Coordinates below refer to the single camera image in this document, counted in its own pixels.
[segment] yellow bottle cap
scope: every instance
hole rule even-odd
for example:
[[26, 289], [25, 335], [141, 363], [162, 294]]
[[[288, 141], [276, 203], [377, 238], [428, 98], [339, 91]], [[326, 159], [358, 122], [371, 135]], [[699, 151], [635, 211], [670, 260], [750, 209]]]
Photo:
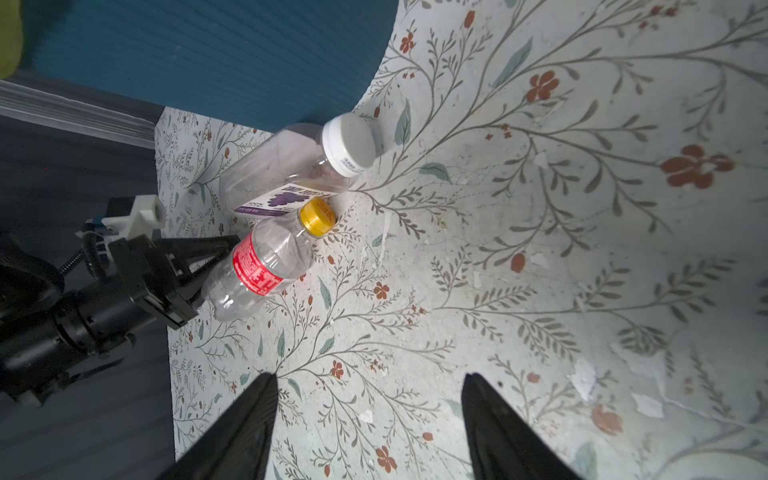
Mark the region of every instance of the yellow bottle cap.
[[301, 208], [301, 223], [315, 237], [322, 237], [336, 225], [336, 214], [322, 198], [313, 198]]

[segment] yellow object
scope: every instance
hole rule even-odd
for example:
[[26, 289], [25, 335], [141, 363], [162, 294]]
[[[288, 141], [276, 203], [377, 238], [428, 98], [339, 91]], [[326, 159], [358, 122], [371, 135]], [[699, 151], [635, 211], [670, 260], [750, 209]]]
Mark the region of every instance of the yellow object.
[[313, 198], [301, 208], [301, 223], [315, 237], [322, 237], [336, 225], [336, 214], [322, 198]]
[[22, 60], [21, 0], [0, 0], [0, 78], [10, 77]]

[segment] red bottle label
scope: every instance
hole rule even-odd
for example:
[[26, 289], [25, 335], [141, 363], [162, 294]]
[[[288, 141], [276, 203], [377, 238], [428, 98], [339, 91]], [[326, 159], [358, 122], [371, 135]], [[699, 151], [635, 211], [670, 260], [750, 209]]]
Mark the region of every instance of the red bottle label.
[[256, 295], [267, 295], [283, 281], [282, 278], [267, 270], [259, 257], [256, 256], [250, 234], [235, 248], [232, 264], [235, 267], [237, 278]]

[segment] clear plastic bottle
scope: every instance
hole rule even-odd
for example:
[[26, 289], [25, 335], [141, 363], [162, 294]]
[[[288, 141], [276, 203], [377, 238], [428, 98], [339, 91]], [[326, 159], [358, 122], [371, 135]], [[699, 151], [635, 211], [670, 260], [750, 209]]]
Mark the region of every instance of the clear plastic bottle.
[[279, 217], [312, 198], [347, 191], [375, 156], [371, 129], [357, 115], [340, 115], [322, 127], [290, 125], [230, 165], [219, 192], [236, 214]]
[[214, 305], [215, 318], [226, 322], [252, 316], [268, 296], [307, 271], [312, 242], [335, 224], [328, 204], [313, 198], [294, 214], [256, 225], [205, 279], [203, 295]]

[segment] floral patterned surface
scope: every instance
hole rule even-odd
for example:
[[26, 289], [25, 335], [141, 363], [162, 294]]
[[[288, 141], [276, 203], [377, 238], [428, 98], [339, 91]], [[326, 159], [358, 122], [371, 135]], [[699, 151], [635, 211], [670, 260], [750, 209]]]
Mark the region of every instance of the floral patterned surface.
[[[269, 476], [471, 478], [480, 372], [585, 478], [765, 478], [766, 10], [405, 0], [312, 269], [169, 332], [177, 455], [270, 371]], [[164, 234], [246, 231], [218, 176], [268, 137], [167, 109]]]

